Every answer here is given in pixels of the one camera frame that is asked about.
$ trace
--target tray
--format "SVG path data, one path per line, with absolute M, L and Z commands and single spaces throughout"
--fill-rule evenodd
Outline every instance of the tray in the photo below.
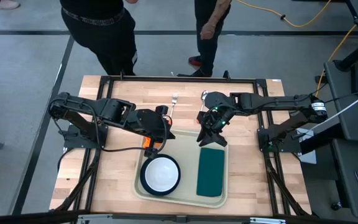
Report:
M 200 150 L 196 142 L 198 133 L 190 131 L 171 130 L 176 136 L 175 140 L 168 140 L 161 154 L 172 156 L 179 164 L 181 179 L 178 187 L 166 196 L 154 196 L 146 192 L 140 182 L 140 169 L 146 161 L 143 151 L 139 153 L 139 159 L 136 164 L 136 175 L 134 182 L 135 194 L 147 200 L 159 202 L 180 203 L 184 205 L 194 205 L 208 208 L 219 208 L 227 199 L 227 176 L 229 166 L 229 148 L 222 147 L 219 144 L 212 143 L 203 147 L 211 149 L 221 149 L 225 151 L 224 155 L 224 172 L 223 172 L 223 190 L 222 195 L 218 197 L 204 197 L 196 194 L 198 164 L 200 159 Z

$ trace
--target yellow cable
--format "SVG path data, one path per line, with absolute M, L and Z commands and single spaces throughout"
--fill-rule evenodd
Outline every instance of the yellow cable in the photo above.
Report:
M 246 3 L 246 2 L 243 2 L 243 1 L 240 1 L 240 0 L 236 0 L 237 2 L 241 3 L 241 4 L 245 4 L 246 6 L 249 6 L 249 7 L 253 7 L 253 8 L 256 8 L 256 9 L 261 9 L 261 10 L 265 10 L 265 11 L 268 11 L 268 12 L 272 12 L 280 17 L 282 17 L 283 15 L 281 15 L 280 13 L 274 11 L 273 9 L 267 9 L 267 8 L 264 8 L 264 7 L 259 7 L 259 6 L 253 6 L 249 3 Z M 328 6 L 328 4 L 331 2 L 332 0 L 329 0 L 326 5 L 317 13 L 317 15 L 312 18 L 312 20 L 310 20 L 309 22 L 307 22 L 306 24 L 303 24 L 303 25 L 295 25 L 293 24 L 292 22 L 290 22 L 287 18 L 284 17 L 284 20 L 285 22 L 289 23 L 291 26 L 293 27 L 305 27 L 307 25 L 309 25 L 310 23 L 312 23 L 325 9 L 326 7 Z
M 347 37 L 349 36 L 349 34 L 356 28 L 356 25 L 354 25 L 349 32 L 345 35 L 345 37 L 342 39 L 341 43 L 339 43 L 339 45 L 335 48 L 334 52 L 331 54 L 331 56 L 329 56 L 328 61 L 331 61 L 331 59 L 334 57 L 335 53 L 338 51 L 338 49 L 341 47 L 341 45 L 345 42 L 345 40 L 347 39 Z M 323 79 L 324 76 L 324 70 L 321 72 L 320 75 L 320 79 L 318 81 L 318 85 L 317 85 L 317 91 L 316 91 L 316 97 L 318 96 L 318 90 L 320 89 L 320 85 L 321 85 L 321 80 Z

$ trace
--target green cloth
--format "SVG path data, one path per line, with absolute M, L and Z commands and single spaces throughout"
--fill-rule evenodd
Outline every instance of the green cloth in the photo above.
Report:
M 198 166 L 197 195 L 217 197 L 222 194 L 224 151 L 201 148 Z

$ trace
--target butcher block tabletop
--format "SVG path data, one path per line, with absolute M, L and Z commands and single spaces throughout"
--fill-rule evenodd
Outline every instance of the butcher block tabletop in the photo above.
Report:
M 95 100 L 100 79 L 101 76 L 84 76 L 79 96 Z M 284 95 L 280 80 L 266 80 L 266 82 L 269 96 Z M 198 132 L 200 125 L 197 124 L 196 117 L 201 108 L 200 96 L 204 90 L 219 91 L 226 95 L 230 92 L 254 92 L 252 84 L 246 83 L 114 81 L 112 98 L 135 103 L 137 109 L 154 110 L 159 105 L 167 105 L 171 108 L 172 94 L 178 93 L 172 117 L 172 129 Z M 272 114 L 275 124 L 280 124 L 289 118 L 287 111 L 274 111 Z M 224 128 L 222 135 L 229 144 L 229 180 L 227 201 L 221 208 L 194 207 L 137 197 L 133 185 L 139 151 L 133 150 L 101 153 L 91 212 L 271 216 L 272 208 L 264 158 L 259 151 L 257 141 L 258 128 L 256 115 L 235 116 L 231 119 L 230 125 Z M 142 136 L 109 127 L 105 149 L 139 146 L 141 139 Z M 77 184 L 84 151 L 84 149 L 74 149 L 63 158 L 50 203 L 51 209 L 58 207 Z M 290 153 L 280 153 L 280 156 L 287 188 L 302 208 L 311 213 L 300 162 Z M 80 209 L 85 207 L 87 192 L 86 185 Z M 283 213 L 277 186 L 275 193 L 279 212 Z

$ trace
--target gray floor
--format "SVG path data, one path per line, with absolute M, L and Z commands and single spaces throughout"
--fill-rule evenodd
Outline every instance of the gray floor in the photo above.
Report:
M 66 30 L 58 0 L 18 0 L 22 6 L 0 11 L 0 30 Z M 321 2 L 291 0 L 248 0 L 251 4 L 285 13 L 295 24 L 311 19 Z M 358 12 L 358 1 L 354 1 Z M 194 6 L 175 0 L 139 0 L 127 7 L 137 21 L 136 30 L 194 30 Z M 296 29 L 268 12 L 233 2 L 225 30 L 348 30 L 351 15 L 342 3 L 328 6 L 323 15 L 307 28 Z M 216 57 L 214 77 L 229 70 L 232 77 L 281 79 L 288 95 L 315 90 L 313 77 L 319 75 L 342 37 L 262 37 L 222 36 Z M 11 200 L 23 171 L 35 132 L 45 109 L 51 87 L 62 60 L 68 36 L 0 35 L 0 215 L 9 212 Z M 191 73 L 187 58 L 195 55 L 192 35 L 138 35 L 138 75 L 170 76 Z M 358 46 L 351 37 L 335 58 L 343 58 Z M 83 75 L 104 75 L 96 57 L 74 44 L 60 91 L 76 94 Z M 330 99 L 329 88 L 320 97 Z M 335 113 L 328 105 L 329 114 Z M 25 213 L 47 211 L 56 178 L 57 160 L 62 153 L 62 137 L 50 125 L 42 153 L 24 206 Z M 314 212 L 323 218 L 356 220 L 348 209 L 334 212 L 329 205 L 337 200 L 332 182 L 306 177 Z M 98 220 L 93 223 L 107 223 Z

